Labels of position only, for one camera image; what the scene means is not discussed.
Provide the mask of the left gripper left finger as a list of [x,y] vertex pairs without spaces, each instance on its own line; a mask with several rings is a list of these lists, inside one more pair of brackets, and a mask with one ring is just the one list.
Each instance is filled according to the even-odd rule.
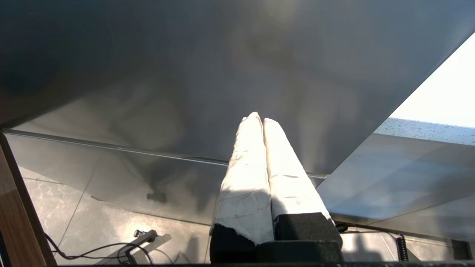
[[221,183],[210,229],[212,264],[253,263],[256,248],[274,241],[271,194],[257,112],[242,118]]

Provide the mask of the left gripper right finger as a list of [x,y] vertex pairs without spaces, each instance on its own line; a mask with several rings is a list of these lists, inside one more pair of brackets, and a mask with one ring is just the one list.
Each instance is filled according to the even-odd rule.
[[334,242],[341,248],[341,235],[283,128],[265,118],[263,137],[275,239]]

